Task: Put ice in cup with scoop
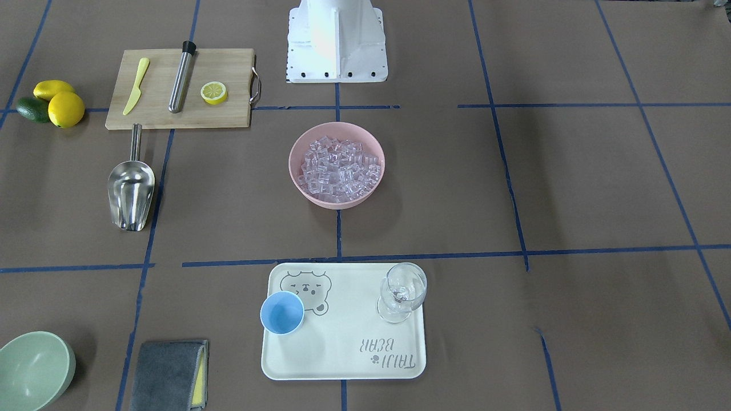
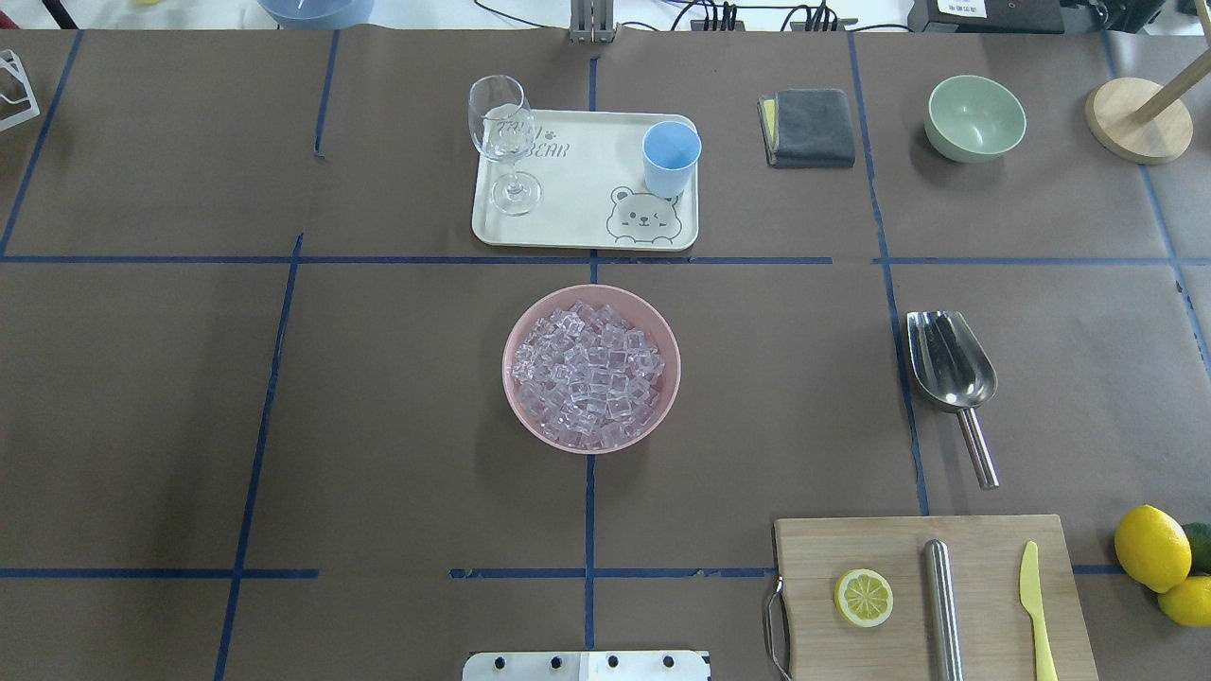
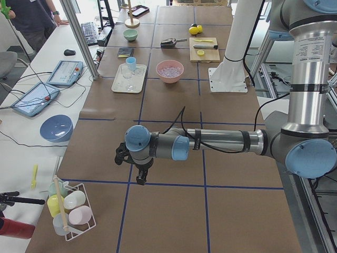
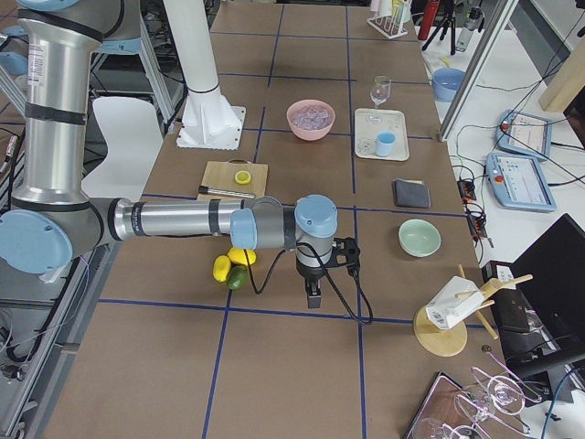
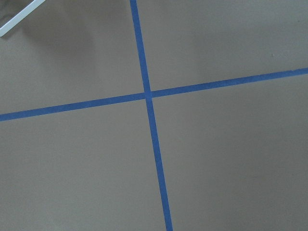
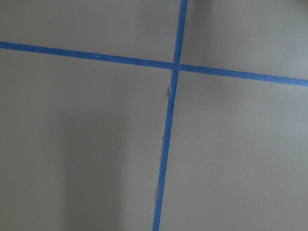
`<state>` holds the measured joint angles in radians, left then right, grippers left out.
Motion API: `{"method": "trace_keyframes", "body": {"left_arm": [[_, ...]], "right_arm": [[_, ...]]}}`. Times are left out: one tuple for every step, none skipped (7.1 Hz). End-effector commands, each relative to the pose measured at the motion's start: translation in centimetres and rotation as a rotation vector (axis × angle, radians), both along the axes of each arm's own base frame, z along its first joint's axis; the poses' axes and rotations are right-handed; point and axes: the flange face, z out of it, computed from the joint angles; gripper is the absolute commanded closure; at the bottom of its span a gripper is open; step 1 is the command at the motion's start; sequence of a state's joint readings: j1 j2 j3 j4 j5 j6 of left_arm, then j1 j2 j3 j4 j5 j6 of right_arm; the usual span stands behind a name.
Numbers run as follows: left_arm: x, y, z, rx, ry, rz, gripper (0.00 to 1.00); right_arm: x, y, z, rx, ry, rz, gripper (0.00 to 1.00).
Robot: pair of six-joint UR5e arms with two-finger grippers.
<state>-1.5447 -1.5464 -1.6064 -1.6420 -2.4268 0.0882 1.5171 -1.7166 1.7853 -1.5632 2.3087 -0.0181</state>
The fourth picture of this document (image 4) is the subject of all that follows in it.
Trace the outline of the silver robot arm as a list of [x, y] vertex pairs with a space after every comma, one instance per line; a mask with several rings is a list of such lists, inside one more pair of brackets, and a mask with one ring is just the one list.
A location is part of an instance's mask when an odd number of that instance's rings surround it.
[[359, 276], [359, 250], [336, 236], [335, 204], [322, 195], [285, 207], [270, 197], [145, 203], [91, 198], [81, 187], [90, 58], [104, 44], [141, 46], [136, 1], [23, 1], [28, 34], [27, 145], [22, 184], [1, 218], [1, 256], [25, 273], [48, 273], [112, 241], [137, 236], [227, 236], [244, 251], [293, 251], [307, 302], [334, 267]]

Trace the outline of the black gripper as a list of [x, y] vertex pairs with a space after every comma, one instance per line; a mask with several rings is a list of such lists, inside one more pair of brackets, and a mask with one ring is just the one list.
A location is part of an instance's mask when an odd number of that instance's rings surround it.
[[304, 282], [308, 308], [320, 308], [320, 281], [325, 269], [345, 267], [352, 277], [359, 275], [360, 250], [356, 240], [347, 238], [315, 238], [303, 235], [296, 243], [296, 268]]

